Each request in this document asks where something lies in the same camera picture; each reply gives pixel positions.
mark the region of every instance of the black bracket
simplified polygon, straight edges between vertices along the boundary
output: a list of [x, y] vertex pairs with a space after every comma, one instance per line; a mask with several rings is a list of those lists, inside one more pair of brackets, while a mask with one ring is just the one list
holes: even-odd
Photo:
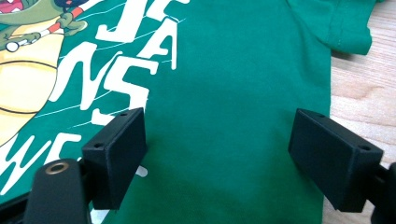
[[289, 153], [334, 209], [361, 212], [375, 205], [374, 224], [396, 223], [396, 163], [380, 165], [383, 150], [319, 113], [298, 109]]
[[91, 223], [88, 203], [95, 209], [119, 209], [146, 152], [143, 108], [122, 113], [83, 147], [81, 161], [42, 166], [30, 193], [0, 206], [1, 220]]

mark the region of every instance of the wooden table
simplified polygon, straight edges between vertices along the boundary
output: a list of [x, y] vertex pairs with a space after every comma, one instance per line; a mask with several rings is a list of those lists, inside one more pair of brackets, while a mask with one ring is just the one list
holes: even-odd
[[[332, 57], [331, 118], [385, 150], [382, 165], [396, 161], [396, 0], [376, 4], [368, 26], [367, 56]], [[334, 211], [325, 200], [323, 223], [369, 224], [373, 205], [362, 214]]]

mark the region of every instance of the cartoon print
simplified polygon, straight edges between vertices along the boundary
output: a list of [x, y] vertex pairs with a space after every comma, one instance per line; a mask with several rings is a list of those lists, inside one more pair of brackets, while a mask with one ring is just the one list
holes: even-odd
[[47, 102], [64, 37], [82, 31], [87, 22], [74, 18], [100, 1], [0, 0], [0, 146]]

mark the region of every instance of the graphic print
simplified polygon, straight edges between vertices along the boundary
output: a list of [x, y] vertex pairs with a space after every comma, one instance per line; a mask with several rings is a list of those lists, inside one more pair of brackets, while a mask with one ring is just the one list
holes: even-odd
[[153, 75], [177, 69], [185, 18], [165, 10], [188, 3], [0, 1], [0, 203], [41, 165], [80, 157], [118, 113], [146, 107]]
[[50, 0], [37, 3], [14, 0], [3, 1], [0, 5], [1, 22], [9, 25], [0, 32], [3, 37], [0, 39], [0, 146], [12, 138], [50, 97], [64, 35], [74, 35], [87, 26], [85, 21], [74, 21], [83, 9], [78, 7], [71, 13], [65, 12], [67, 5], [76, 4], [71, 1], [53, 5]]

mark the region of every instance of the t-shirt sleeve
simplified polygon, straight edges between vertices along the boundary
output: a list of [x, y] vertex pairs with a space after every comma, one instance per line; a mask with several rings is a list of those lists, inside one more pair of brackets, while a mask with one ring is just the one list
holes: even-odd
[[367, 22], [383, 0], [288, 0], [291, 10], [329, 48], [367, 54], [372, 44]]

